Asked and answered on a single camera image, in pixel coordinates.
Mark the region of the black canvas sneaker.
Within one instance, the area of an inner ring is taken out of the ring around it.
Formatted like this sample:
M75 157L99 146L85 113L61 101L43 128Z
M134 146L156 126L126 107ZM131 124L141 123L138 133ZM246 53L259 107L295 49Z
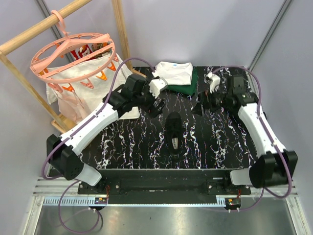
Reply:
M179 155L183 142L182 119L178 112L171 112L165 122L165 137L171 155Z

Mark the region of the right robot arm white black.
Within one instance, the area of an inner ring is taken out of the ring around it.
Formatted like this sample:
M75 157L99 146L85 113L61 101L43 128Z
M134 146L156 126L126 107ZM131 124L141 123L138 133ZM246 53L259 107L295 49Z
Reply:
M220 108L230 111L241 121L256 148L257 161L251 168L233 170L230 177L222 181L224 192L233 194L241 185L255 188L269 188L291 184L298 156L288 151L279 141L264 115L256 93L245 87L241 75L228 78L227 91L218 90L220 78L209 73L209 90L199 94L199 101L192 110L194 114L204 115Z

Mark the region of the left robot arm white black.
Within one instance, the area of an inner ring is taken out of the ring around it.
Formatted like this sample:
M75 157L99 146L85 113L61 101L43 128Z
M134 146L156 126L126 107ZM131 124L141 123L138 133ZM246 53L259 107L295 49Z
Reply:
M47 162L66 180L85 182L92 192L102 193L106 182L101 173L82 162L79 154L104 128L134 107L146 111L151 118L161 114L165 100L162 99L158 105L155 101L167 86L160 77L146 80L143 76L131 74L125 84L106 95L98 107L74 128L59 137L51 135L47 139Z

